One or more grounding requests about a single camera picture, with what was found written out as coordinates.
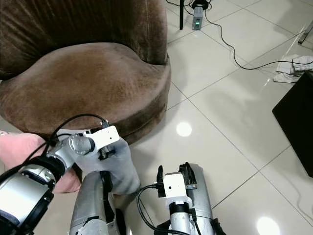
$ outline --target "pink fabric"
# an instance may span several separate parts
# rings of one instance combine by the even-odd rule
[[[11,169],[21,164],[42,143],[44,143],[44,139],[35,134],[7,134],[0,131],[0,159],[8,169]],[[44,147],[34,156],[39,156],[43,149]],[[75,171],[71,169],[59,180],[53,192],[75,192],[79,190],[80,185]]]

